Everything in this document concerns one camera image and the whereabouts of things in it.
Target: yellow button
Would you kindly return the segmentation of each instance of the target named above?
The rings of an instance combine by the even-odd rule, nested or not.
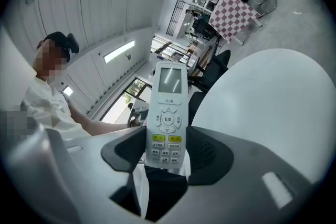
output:
[[[163,134],[153,134],[154,141],[165,141],[166,137]]]
[[[177,136],[177,135],[170,135],[168,137],[168,141],[170,141],[170,142],[181,142],[182,138],[180,136]]]

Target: checkered tablecloth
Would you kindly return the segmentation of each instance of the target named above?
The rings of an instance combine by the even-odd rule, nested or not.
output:
[[[209,24],[228,42],[249,22],[259,17],[254,9],[241,0],[219,0]]]

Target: table leg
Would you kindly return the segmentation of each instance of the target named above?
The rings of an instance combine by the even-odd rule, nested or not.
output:
[[[257,18],[253,19],[253,21],[255,21],[256,24],[257,24],[259,27],[263,26],[262,23],[259,22]]]
[[[234,39],[235,41],[237,41],[241,46],[244,45],[244,43],[241,42],[237,37],[232,36],[232,39]]]

